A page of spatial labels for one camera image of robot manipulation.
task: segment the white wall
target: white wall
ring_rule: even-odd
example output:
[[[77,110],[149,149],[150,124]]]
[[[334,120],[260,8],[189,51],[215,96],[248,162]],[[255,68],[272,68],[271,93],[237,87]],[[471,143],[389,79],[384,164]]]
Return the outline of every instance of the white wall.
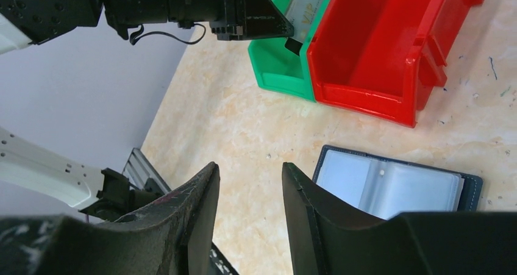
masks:
[[[191,35],[175,23],[146,30]],[[96,28],[0,55],[0,125],[73,160],[121,171],[131,149],[142,145],[184,50],[160,35],[132,46],[103,15]],[[61,212],[76,214],[0,182],[0,215]]]

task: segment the green plastic bin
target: green plastic bin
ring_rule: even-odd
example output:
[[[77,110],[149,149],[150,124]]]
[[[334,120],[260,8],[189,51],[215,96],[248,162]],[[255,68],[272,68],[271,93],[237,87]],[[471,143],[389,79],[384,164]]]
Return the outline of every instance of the green plastic bin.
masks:
[[[291,0],[272,1],[282,13],[285,13]],[[260,88],[316,102],[307,65],[307,48],[329,1],[324,0],[316,13],[299,57],[284,47],[286,38],[251,41],[248,53]]]

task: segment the ink mark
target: ink mark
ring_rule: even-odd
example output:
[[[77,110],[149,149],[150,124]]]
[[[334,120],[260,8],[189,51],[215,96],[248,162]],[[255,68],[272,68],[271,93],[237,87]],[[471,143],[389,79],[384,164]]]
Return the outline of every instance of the ink mark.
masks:
[[[488,57],[488,59],[490,59],[490,66],[492,67],[492,72],[494,72],[494,77],[496,78],[497,80],[497,73],[496,73],[496,69],[494,69],[494,58],[492,57]]]
[[[506,94],[506,92],[510,91],[511,87],[512,86],[508,86],[508,88],[501,93],[501,97],[503,97]]]

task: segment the black cable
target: black cable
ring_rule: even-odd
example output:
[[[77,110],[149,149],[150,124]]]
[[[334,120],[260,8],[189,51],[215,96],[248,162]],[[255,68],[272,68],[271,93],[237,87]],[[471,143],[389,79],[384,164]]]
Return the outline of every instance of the black cable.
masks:
[[[167,37],[176,39],[177,41],[179,41],[181,43],[185,43],[186,45],[195,45],[196,43],[200,42],[203,39],[203,37],[205,37],[205,34],[207,33],[207,28],[204,25],[199,24],[199,23],[194,23],[194,26],[203,27],[203,35],[201,35],[201,37],[199,37],[197,40],[185,41],[185,40],[181,40],[181,39],[177,38],[176,36],[174,36],[170,33],[163,32],[163,31],[152,31],[152,32],[142,34],[142,33],[144,33],[144,25],[142,24],[142,25],[140,25],[140,30],[131,33],[131,35],[129,36],[129,43],[131,43],[131,45],[135,45],[135,44],[137,44],[137,42],[140,39],[142,39],[142,37],[145,37],[148,35],[165,35]]]

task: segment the marble table surface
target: marble table surface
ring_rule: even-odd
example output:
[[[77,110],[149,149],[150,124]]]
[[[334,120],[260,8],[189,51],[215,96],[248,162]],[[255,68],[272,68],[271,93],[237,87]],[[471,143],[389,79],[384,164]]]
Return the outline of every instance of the marble table surface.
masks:
[[[471,10],[414,129],[261,90],[248,45],[189,46],[142,147],[171,188],[220,166],[213,241],[240,274],[292,274],[282,163],[311,176],[324,144],[479,175],[479,210],[517,210],[517,0]]]

